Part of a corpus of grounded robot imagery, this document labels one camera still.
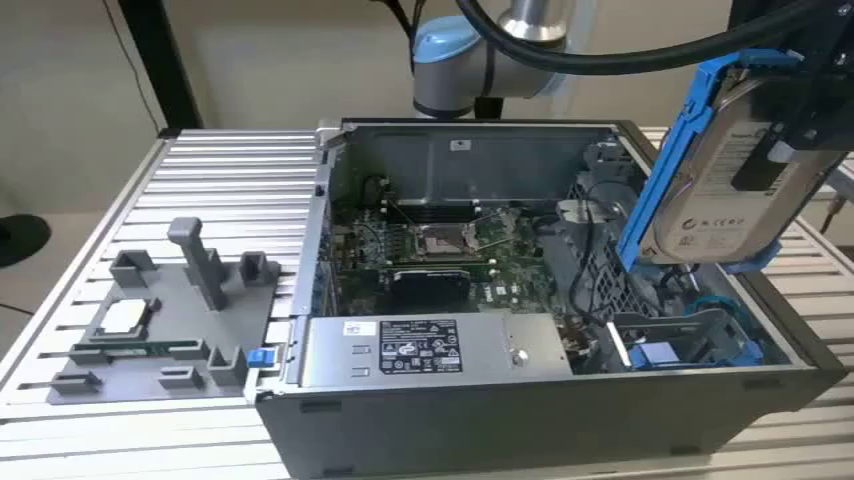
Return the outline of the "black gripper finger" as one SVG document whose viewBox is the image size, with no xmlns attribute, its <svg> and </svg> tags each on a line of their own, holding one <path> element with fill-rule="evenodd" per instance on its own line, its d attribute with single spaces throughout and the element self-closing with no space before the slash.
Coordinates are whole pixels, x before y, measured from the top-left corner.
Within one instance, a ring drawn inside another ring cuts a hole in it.
<svg viewBox="0 0 854 480">
<path fill-rule="evenodd" d="M 766 191 L 789 166 L 793 148 L 785 141 L 759 145 L 731 180 L 737 191 Z"/>
</svg>

